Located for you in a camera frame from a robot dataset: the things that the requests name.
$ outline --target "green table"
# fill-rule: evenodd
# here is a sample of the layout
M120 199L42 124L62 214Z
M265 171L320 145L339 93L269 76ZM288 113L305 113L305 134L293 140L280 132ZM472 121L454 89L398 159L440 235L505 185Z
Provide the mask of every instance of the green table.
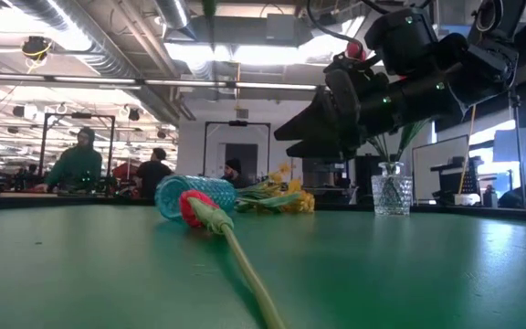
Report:
M288 328L526 328L526 222L237 216ZM222 239L153 207L0 210L0 328L259 328Z

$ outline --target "blue textured cylinder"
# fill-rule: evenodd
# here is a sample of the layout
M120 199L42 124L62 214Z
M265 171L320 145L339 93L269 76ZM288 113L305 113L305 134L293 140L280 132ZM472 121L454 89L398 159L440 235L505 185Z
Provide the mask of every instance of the blue textured cylinder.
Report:
M203 192L226 212L233 210L237 199L237 191L224 179L171 175L165 177L155 190L155 205L162 216L171 220L182 219L180 196L188 190Z

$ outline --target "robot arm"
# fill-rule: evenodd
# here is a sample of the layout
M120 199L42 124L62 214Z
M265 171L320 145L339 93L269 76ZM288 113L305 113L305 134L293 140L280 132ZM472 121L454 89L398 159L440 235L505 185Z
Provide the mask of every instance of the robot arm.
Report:
M301 140L289 156L350 159L364 141L411 122L464 114L469 107L506 91L519 54L512 45L526 0L484 0L468 39L437 40L424 9L408 7L377 19L366 33L367 60L334 57L311 105L275 131L279 141ZM374 73L379 59L390 83Z

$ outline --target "crystal vase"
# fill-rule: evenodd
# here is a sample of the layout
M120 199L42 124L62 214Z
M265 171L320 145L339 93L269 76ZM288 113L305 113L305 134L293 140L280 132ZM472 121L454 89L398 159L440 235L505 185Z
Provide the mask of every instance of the crystal vase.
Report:
M380 163L381 175L371 177L373 183L374 213L376 215L409 215L413 182L401 175L402 163Z
M162 216L171 220L182 219L180 196L188 190L205 193L226 212L233 210L237 199L237 191L224 179L171 175L165 177L155 190L155 205Z

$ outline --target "green hoodie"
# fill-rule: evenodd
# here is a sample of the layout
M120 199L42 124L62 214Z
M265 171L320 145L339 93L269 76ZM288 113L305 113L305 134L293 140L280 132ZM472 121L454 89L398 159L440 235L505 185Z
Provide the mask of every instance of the green hoodie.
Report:
M49 186L60 182L74 184L76 179L81 178L87 172L90 173L93 180L100 178L102 156L92 147L95 133L86 128L81 131L89 136L89 145L71 147L62 153L46 179L46 184Z

